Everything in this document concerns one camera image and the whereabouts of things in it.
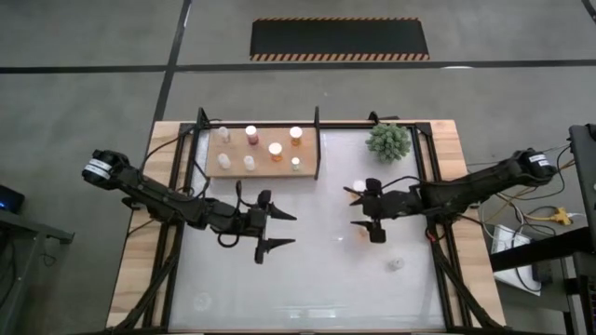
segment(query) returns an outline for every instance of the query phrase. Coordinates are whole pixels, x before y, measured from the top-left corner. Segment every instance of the white bottle cap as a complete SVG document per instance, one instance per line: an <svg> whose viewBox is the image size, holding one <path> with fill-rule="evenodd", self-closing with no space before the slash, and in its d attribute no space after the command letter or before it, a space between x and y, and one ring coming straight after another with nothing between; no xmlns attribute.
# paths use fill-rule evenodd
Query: white bottle cap
<svg viewBox="0 0 596 335"><path fill-rule="evenodd" d="M248 126L246 127L246 134L248 136L253 136L257 133L257 127L255 126Z"/></svg>
<svg viewBox="0 0 596 335"><path fill-rule="evenodd" d="M356 192L364 192L366 191L366 182L354 181L354 183L352 184L352 189Z"/></svg>
<svg viewBox="0 0 596 335"><path fill-rule="evenodd" d="M275 155L281 154L281 144L277 142L269 144L269 153Z"/></svg>
<svg viewBox="0 0 596 335"><path fill-rule="evenodd" d="M387 270L390 272L395 272L401 269L405 265L405 261L402 257L396 257L395 259L389 261L387 263Z"/></svg>
<svg viewBox="0 0 596 335"><path fill-rule="evenodd" d="M290 128L290 137L293 139L300 139L302 136L302 129L300 127L291 127Z"/></svg>

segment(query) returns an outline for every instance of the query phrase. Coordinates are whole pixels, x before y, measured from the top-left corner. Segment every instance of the succulent plant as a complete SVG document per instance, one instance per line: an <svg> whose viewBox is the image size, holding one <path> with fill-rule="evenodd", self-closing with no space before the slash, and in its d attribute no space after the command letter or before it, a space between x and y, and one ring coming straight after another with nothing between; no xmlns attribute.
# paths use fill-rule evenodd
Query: succulent plant
<svg viewBox="0 0 596 335"><path fill-rule="evenodd" d="M376 153L383 163L400 160L410 152L410 136L405 127L379 124L371 130L371 137L366 140L369 150Z"/></svg>

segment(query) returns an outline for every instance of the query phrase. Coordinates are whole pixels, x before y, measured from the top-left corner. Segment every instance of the small white object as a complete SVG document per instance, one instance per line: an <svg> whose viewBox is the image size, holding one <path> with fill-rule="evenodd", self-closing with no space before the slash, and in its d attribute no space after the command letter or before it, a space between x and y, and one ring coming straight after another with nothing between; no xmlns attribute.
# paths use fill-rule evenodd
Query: small white object
<svg viewBox="0 0 596 335"><path fill-rule="evenodd" d="M495 226L493 236L493 247L491 249L492 254L510 249L511 244L513 244L514 247L519 247L530 243L530 239L524 236L522 232L515 234L512 229L509 229L508 227L501 224ZM493 275L494 278L500 282L509 284L514 288L522 289L539 297L542 284L535 281L532 277L532 265L519 267L518 273L519 276L515 269L507 269L495 272Z"/></svg>
<svg viewBox="0 0 596 335"><path fill-rule="evenodd" d="M259 142L259 134L257 134L257 127L248 126L246 127L246 137L249 139L249 144L256 144Z"/></svg>
<svg viewBox="0 0 596 335"><path fill-rule="evenodd" d="M281 154L281 144L277 142L273 142L269 144L269 153L272 155L279 155Z"/></svg>
<svg viewBox="0 0 596 335"><path fill-rule="evenodd" d="M252 136L257 134L257 127L255 126L248 126L246 127L246 134L247 136Z"/></svg>
<svg viewBox="0 0 596 335"><path fill-rule="evenodd" d="M107 163L104 163L104 162L102 162L99 159L91 158L91 160L89 161L89 163L92 166L96 166L96 167L101 168L101 169L104 169L104 170L106 170L108 172L112 169L112 166L111 165L109 165Z"/></svg>
<svg viewBox="0 0 596 335"><path fill-rule="evenodd" d="M102 177L104 179L110 179L110 175L107 172L105 172L104 170L102 170L99 167L96 167L94 165L87 164L85 166L85 170L87 170L89 172L93 172L96 175L98 175L98 176L100 176L100 177Z"/></svg>
<svg viewBox="0 0 596 335"><path fill-rule="evenodd" d="M220 135L223 142L228 143L230 141L230 131L226 127L219 127L217 133Z"/></svg>
<svg viewBox="0 0 596 335"><path fill-rule="evenodd" d="M232 166L232 162L230 162L230 158L227 156L227 154L218 154L217 162L223 169L229 169Z"/></svg>
<svg viewBox="0 0 596 335"><path fill-rule="evenodd" d="M302 137L302 129L300 127L291 127L290 128L290 137L291 137L291 143L293 145L299 145L300 138Z"/></svg>
<svg viewBox="0 0 596 335"><path fill-rule="evenodd" d="M354 181L354 183L352 184L352 189L356 192L364 192L366 191L366 182Z"/></svg>
<svg viewBox="0 0 596 335"><path fill-rule="evenodd" d="M244 156L244 168L248 171L254 171L254 158L252 156Z"/></svg>
<svg viewBox="0 0 596 335"><path fill-rule="evenodd" d="M300 169L300 158L294 157L291 159L291 169L297 171Z"/></svg>
<svg viewBox="0 0 596 335"><path fill-rule="evenodd" d="M405 261L402 257L397 257L387 263L387 270L396 272L405 265Z"/></svg>
<svg viewBox="0 0 596 335"><path fill-rule="evenodd" d="M302 129L300 127L291 127L290 136L293 139L300 139L300 137L302 136Z"/></svg>

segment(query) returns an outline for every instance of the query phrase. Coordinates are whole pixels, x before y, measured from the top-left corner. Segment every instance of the wooden shelf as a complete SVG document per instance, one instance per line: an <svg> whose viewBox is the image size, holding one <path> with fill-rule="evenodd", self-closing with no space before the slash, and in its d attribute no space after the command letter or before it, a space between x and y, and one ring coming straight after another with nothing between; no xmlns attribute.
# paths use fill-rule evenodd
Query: wooden shelf
<svg viewBox="0 0 596 335"><path fill-rule="evenodd" d="M217 178L255 178L255 177L314 177L317 173L317 132L314 127L303 127L301 143L291 144L289 127L264 127L258 129L259 143L250 145L244 128L230 128L230 141L224 140L213 129L210 132L207 153L208 177ZM274 162L269 154L269 144L278 142L282 146L279 162ZM227 154L232 167L220 167L217 156ZM244 156L254 158L256 169L248 171L244 168ZM300 169L291 168L291 159L300 158Z"/></svg>

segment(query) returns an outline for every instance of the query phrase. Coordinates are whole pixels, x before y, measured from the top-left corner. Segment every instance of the black floor mat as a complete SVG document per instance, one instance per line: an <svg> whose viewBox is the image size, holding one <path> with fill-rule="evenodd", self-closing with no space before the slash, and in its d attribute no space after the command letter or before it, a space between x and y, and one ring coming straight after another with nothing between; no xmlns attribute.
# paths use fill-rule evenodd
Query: black floor mat
<svg viewBox="0 0 596 335"><path fill-rule="evenodd" d="M254 61L428 59L418 18L268 18L252 24Z"/></svg>

